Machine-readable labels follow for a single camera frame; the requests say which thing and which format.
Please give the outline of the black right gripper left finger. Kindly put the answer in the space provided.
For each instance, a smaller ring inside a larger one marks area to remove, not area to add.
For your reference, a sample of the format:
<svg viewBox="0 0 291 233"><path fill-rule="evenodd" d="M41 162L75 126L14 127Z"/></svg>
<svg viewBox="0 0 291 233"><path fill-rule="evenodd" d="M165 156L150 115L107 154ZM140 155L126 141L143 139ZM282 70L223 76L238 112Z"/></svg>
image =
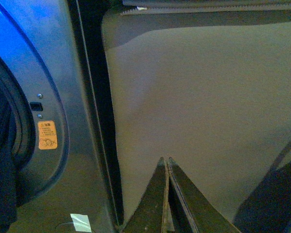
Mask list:
<svg viewBox="0 0 291 233"><path fill-rule="evenodd" d="M163 157L138 204L125 224L124 233L166 233L168 221L169 172Z"/></svg>

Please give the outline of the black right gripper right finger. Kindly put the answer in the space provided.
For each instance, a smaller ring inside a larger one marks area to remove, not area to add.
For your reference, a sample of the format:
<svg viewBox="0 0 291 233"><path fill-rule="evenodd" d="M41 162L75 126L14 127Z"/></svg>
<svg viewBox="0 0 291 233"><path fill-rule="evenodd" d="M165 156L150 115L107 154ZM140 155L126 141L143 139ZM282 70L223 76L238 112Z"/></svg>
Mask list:
<svg viewBox="0 0 291 233"><path fill-rule="evenodd" d="M176 233L239 233L195 186L173 158L168 159L169 206Z"/></svg>

